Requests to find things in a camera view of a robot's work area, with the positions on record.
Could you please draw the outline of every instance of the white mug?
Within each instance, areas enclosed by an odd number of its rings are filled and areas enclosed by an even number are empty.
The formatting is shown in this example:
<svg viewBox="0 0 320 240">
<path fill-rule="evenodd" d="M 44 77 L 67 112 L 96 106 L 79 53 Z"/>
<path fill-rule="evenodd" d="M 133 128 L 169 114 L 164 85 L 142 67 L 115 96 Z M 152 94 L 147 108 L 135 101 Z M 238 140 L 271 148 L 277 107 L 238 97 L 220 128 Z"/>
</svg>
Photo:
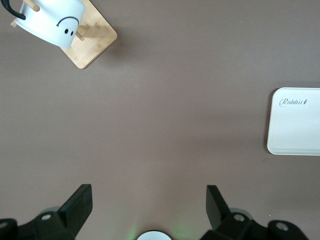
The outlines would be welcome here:
<svg viewBox="0 0 320 240">
<path fill-rule="evenodd" d="M 25 2 L 20 12 L 14 11 L 9 0 L 2 5 L 17 17 L 16 24 L 31 34 L 56 46 L 70 49 L 85 12 L 82 0 L 33 0 L 40 7 L 32 10 Z"/>
</svg>

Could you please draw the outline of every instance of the screw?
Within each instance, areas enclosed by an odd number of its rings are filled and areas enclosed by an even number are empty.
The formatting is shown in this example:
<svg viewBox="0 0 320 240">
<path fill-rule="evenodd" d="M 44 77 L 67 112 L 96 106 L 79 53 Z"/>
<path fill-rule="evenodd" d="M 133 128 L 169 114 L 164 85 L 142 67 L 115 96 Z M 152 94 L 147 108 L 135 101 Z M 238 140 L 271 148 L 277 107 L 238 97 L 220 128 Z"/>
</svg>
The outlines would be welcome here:
<svg viewBox="0 0 320 240">
<path fill-rule="evenodd" d="M 233 216 L 235 220 L 239 221 L 239 222 L 243 222 L 245 220 L 245 217 L 242 216 L 241 214 L 236 214 Z"/>
<path fill-rule="evenodd" d="M 289 230 L 288 226 L 286 224 L 284 224 L 283 222 L 277 222 L 275 226 L 282 231 Z"/>
<path fill-rule="evenodd" d="M 0 223 L 0 229 L 5 228 L 8 225 L 7 222 Z"/>
<path fill-rule="evenodd" d="M 45 221 L 45 220 L 48 220 L 49 218 L 51 218 L 51 215 L 50 214 L 47 214 L 47 215 L 43 215 L 41 217 L 41 220 Z"/>
</svg>

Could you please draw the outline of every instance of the black plastic bracket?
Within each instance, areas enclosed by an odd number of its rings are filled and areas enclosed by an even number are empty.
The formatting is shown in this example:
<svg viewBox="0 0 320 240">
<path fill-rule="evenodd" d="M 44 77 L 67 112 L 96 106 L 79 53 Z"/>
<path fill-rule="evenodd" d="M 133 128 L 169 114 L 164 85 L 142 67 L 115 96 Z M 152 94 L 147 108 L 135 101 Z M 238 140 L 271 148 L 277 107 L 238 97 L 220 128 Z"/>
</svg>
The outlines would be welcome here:
<svg viewBox="0 0 320 240">
<path fill-rule="evenodd" d="M 74 240 L 93 208 L 92 187 L 81 185 L 58 211 L 47 211 L 18 226 L 0 219 L 0 240 Z"/>
<path fill-rule="evenodd" d="M 243 213 L 231 212 L 215 185 L 208 185 L 206 189 L 206 213 L 212 230 L 201 240 L 308 240 L 290 222 L 273 220 L 264 227 Z"/>
</svg>

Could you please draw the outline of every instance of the mug handle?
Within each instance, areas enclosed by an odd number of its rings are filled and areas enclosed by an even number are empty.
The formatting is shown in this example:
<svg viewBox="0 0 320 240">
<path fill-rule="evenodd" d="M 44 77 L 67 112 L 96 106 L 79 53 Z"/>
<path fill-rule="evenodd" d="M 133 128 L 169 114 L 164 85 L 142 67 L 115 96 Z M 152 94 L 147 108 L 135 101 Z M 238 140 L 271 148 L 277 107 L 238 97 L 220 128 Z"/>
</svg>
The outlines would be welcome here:
<svg viewBox="0 0 320 240">
<path fill-rule="evenodd" d="M 12 7 L 10 6 L 10 2 L 9 0 L 1 0 L 2 5 L 4 6 L 4 8 L 11 13 L 13 16 L 22 19 L 22 20 L 26 20 L 26 16 L 20 12 L 17 12 L 15 10 L 12 9 Z"/>
</svg>

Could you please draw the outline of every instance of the smiley face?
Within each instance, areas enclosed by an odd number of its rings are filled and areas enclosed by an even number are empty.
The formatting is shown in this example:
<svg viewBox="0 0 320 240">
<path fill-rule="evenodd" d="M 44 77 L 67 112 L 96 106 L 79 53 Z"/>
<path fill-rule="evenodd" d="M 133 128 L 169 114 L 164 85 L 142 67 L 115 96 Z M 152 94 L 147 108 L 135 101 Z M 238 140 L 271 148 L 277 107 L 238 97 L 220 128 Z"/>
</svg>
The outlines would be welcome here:
<svg viewBox="0 0 320 240">
<path fill-rule="evenodd" d="M 64 32 L 66 37 L 69 36 L 73 38 L 77 32 L 79 20 L 74 16 L 67 16 L 62 18 L 56 26 Z"/>
</svg>

